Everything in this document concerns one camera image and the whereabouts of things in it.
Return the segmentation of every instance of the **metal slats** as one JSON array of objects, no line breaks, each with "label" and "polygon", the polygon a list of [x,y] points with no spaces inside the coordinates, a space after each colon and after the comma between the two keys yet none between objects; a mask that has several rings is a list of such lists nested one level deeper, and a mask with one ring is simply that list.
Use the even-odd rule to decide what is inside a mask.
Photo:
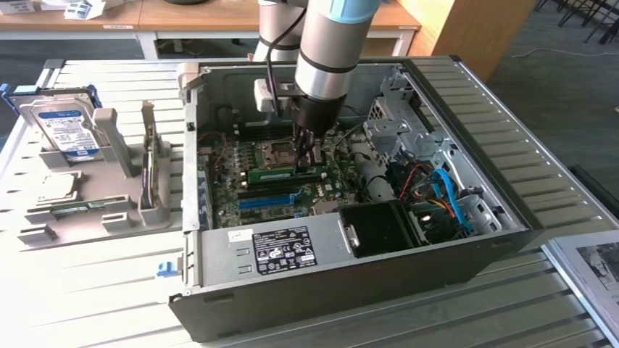
[{"label": "metal slats", "polygon": [[[489,265],[467,284],[232,336],[207,347],[289,347],[291,342],[296,347],[579,347],[603,341],[545,256],[531,251],[555,236],[607,231],[614,221],[591,204],[500,103],[487,99],[483,86],[457,63],[447,57],[413,61],[525,203],[541,221],[556,227],[527,246],[528,254]],[[119,128],[128,144],[141,143],[143,126],[141,101],[127,99],[143,95],[149,99],[153,91],[165,97],[153,102],[155,117],[164,140],[173,144],[171,190],[179,207],[184,114],[172,95],[175,63],[67,62],[57,86],[96,84],[104,105],[119,112]],[[428,119],[437,125],[432,116]],[[20,171],[20,161],[28,160],[13,163],[12,173]],[[27,175],[17,177],[16,182],[27,183]],[[31,278],[44,276],[31,280],[32,286],[57,277],[51,279],[49,295],[41,300],[47,311],[35,318],[41,325],[25,336],[40,337],[41,347],[200,347],[191,342],[167,305],[156,303],[165,291],[153,280],[153,266],[180,249],[179,235],[161,233],[20,255],[41,264],[25,272]]]}]

